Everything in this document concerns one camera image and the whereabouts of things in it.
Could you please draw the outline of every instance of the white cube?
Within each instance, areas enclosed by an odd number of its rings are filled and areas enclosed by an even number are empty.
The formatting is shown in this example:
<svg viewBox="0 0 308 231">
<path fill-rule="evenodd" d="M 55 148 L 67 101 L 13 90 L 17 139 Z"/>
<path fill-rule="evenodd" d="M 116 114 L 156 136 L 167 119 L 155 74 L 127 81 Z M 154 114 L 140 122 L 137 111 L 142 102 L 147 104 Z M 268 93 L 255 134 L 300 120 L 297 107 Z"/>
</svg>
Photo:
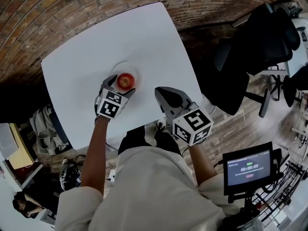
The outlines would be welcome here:
<svg viewBox="0 0 308 231">
<path fill-rule="evenodd" d="M 214 122 L 202 107 L 192 110 L 173 120 L 173 134 L 189 146 L 206 138 Z"/>
<path fill-rule="evenodd" d="M 127 102 L 128 98 L 104 88 L 98 101 L 97 114 L 114 119 L 121 113 Z"/>
</svg>

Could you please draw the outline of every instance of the black pants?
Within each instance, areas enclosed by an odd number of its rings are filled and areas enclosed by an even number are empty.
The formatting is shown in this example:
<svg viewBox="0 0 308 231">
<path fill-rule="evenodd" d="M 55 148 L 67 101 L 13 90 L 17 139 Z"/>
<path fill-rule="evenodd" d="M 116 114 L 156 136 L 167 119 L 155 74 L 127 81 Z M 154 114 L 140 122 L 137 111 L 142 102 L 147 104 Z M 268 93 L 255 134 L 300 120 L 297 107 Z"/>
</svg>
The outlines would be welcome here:
<svg viewBox="0 0 308 231">
<path fill-rule="evenodd" d="M 145 141 L 144 136 L 144 126 L 128 131 L 126 137 L 121 142 L 119 155 L 129 148 L 151 146 Z M 178 144 L 174 141 L 170 134 L 157 131 L 154 138 L 157 142 L 156 147 L 181 155 Z"/>
</svg>

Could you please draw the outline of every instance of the brick wall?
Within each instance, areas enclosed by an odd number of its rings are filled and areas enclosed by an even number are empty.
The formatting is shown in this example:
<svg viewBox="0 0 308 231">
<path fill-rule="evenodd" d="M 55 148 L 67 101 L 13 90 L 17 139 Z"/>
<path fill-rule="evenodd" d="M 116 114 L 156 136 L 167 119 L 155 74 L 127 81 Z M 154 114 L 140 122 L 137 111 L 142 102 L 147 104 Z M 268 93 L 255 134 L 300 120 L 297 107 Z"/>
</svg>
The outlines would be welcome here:
<svg viewBox="0 0 308 231">
<path fill-rule="evenodd" d="M 86 28 L 161 1 L 177 29 L 233 21 L 277 0 L 0 0 L 0 83 L 41 79 L 41 60 Z M 308 0 L 296 0 L 305 9 Z"/>
</svg>

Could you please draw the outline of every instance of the shirt sleeve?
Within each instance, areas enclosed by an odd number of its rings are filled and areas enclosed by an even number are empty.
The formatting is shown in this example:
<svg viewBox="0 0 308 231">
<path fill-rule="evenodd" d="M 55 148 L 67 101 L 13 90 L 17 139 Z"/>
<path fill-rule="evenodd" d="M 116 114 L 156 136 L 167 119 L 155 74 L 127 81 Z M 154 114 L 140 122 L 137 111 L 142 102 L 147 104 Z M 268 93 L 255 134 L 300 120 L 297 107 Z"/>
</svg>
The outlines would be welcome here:
<svg viewBox="0 0 308 231">
<path fill-rule="evenodd" d="M 241 202 L 235 201 L 232 204 L 228 203 L 228 196 L 224 196 L 224 180 L 223 174 L 216 175 L 199 186 L 200 194 L 211 200 L 215 205 L 222 208 L 227 216 L 235 215 L 240 212 L 239 205 Z"/>
<path fill-rule="evenodd" d="M 102 194 L 91 187 L 73 188 L 60 194 L 56 231 L 86 231 L 103 201 Z"/>
</svg>

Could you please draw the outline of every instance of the wooden floor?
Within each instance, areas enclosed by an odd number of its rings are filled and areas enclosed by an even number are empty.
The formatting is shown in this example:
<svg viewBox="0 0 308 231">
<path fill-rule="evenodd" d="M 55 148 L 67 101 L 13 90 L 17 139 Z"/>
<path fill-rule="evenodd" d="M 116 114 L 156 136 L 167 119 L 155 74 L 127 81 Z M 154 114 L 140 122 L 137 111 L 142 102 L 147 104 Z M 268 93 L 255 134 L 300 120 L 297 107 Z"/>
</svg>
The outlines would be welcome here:
<svg viewBox="0 0 308 231">
<path fill-rule="evenodd" d="M 188 53 L 192 52 L 190 58 L 193 62 L 196 57 L 210 53 L 212 45 L 217 44 L 220 37 L 230 37 L 236 30 L 231 26 L 224 25 L 206 28 L 204 31 L 198 30 L 194 34 L 185 32 L 180 35 Z M 248 91 L 263 96 L 265 89 L 271 89 L 271 87 L 269 77 L 251 77 Z M 269 141 L 273 142 L 274 149 L 283 148 L 284 151 L 293 149 L 295 133 L 291 131 L 291 127 L 297 127 L 301 120 L 298 105 L 294 104 L 293 107 L 289 108 L 282 96 L 279 102 L 275 102 L 273 99 L 271 100 L 265 118 L 258 116 L 259 109 L 259 103 L 244 98 L 241 108 L 234 116 L 223 113 L 219 108 L 215 110 L 212 115 L 214 120 L 212 133 L 202 144 L 213 164 L 222 158 L 223 153 L 248 148 Z M 146 140 L 153 146 L 155 146 L 154 133 L 155 124 L 151 123 L 146 125 Z M 119 148 L 122 139 L 113 138 L 108 140 L 107 143 L 115 148 Z M 187 146 L 180 141 L 177 142 L 183 152 Z M 87 148 L 83 148 L 78 151 L 71 149 L 70 151 L 55 156 L 45 154 L 37 154 L 37 156 L 44 166 L 51 168 L 52 173 L 60 173 L 64 158 L 75 159 L 77 155 L 85 155 L 86 152 Z M 108 177 L 110 170 L 116 167 L 117 151 L 107 147 L 106 158 L 106 177 Z M 184 159 L 188 166 L 193 169 L 189 151 L 186 152 Z M 218 172 L 222 172 L 222 166 L 218 166 L 217 170 Z M 112 184 L 106 181 L 105 195 L 108 194 L 111 187 Z"/>
</svg>

